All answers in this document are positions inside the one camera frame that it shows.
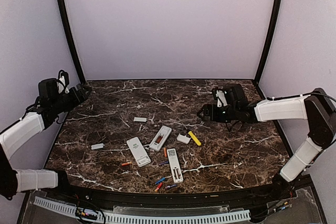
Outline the plain white slim remote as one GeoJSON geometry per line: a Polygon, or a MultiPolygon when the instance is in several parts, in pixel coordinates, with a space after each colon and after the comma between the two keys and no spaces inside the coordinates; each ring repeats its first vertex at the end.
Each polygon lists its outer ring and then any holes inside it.
{"type": "Polygon", "coordinates": [[[127,145],[139,167],[151,163],[151,159],[138,137],[127,140],[127,145]]]}

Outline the white battery cover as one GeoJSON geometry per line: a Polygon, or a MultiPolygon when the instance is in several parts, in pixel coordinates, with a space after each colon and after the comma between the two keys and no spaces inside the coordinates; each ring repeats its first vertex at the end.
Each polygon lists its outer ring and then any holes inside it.
{"type": "Polygon", "coordinates": [[[179,135],[177,136],[176,140],[177,140],[178,142],[183,143],[183,144],[188,144],[188,143],[190,142],[191,138],[188,137],[188,136],[186,136],[186,135],[179,134],[179,135]]]}
{"type": "Polygon", "coordinates": [[[103,143],[91,145],[91,149],[92,150],[98,150],[98,149],[101,149],[101,148],[104,148],[104,144],[103,143]]]}

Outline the grey battery cover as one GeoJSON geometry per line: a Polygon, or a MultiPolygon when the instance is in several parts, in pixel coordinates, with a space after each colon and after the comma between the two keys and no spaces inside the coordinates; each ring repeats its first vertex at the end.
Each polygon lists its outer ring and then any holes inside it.
{"type": "Polygon", "coordinates": [[[133,119],[134,122],[147,122],[147,118],[143,118],[143,117],[134,117],[133,119]]]}

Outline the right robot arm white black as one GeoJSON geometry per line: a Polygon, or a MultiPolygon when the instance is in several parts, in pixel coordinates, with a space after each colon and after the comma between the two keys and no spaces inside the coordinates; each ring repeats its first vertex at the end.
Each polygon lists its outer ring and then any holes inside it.
{"type": "Polygon", "coordinates": [[[307,123],[305,139],[274,177],[276,182],[268,187],[268,195],[273,200],[286,194],[287,183],[294,181],[335,143],[335,98],[322,88],[285,97],[268,97],[257,102],[248,101],[240,84],[214,88],[212,95],[215,102],[203,105],[197,113],[202,121],[307,123]]]}

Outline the white button remote control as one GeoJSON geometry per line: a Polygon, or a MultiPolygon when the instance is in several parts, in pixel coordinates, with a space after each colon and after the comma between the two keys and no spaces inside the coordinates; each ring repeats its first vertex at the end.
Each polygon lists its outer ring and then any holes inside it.
{"type": "Polygon", "coordinates": [[[171,148],[167,150],[167,157],[169,160],[169,165],[172,173],[172,178],[174,183],[182,183],[184,181],[182,170],[180,167],[178,155],[176,149],[171,148]]]}

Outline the yellow handled screwdriver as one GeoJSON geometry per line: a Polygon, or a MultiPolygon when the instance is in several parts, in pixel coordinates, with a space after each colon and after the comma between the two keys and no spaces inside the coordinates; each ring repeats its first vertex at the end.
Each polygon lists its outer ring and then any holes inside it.
{"type": "Polygon", "coordinates": [[[188,130],[187,135],[194,141],[194,143],[197,146],[201,146],[202,145],[202,143],[200,142],[200,140],[196,137],[196,135],[192,131],[188,130]]]}

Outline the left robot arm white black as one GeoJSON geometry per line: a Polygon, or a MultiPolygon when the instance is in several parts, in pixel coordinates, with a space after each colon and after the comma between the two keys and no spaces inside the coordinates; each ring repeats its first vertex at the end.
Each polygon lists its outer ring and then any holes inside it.
{"type": "Polygon", "coordinates": [[[1,196],[12,200],[17,193],[53,188],[63,201],[74,197],[66,172],[49,169],[14,169],[12,156],[35,135],[49,128],[61,113],[70,112],[84,103],[92,91],[78,84],[68,88],[68,78],[49,78],[38,84],[39,96],[24,115],[1,132],[1,196]]]}

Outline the red blue battery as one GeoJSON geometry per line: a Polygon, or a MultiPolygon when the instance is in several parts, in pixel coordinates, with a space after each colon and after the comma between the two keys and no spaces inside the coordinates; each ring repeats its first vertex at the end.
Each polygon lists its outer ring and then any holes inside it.
{"type": "Polygon", "coordinates": [[[156,187],[156,189],[155,189],[155,191],[158,191],[161,187],[162,187],[162,185],[163,185],[163,183],[162,182],[160,182],[158,185],[157,185],[157,187],[156,187]]]}

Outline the white remote with barcode label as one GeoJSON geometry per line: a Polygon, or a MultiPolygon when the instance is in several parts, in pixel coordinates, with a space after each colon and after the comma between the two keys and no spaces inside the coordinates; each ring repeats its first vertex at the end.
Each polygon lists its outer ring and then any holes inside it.
{"type": "Polygon", "coordinates": [[[169,138],[171,132],[172,129],[170,127],[162,126],[150,143],[150,149],[158,152],[162,148],[166,140],[169,138]]]}

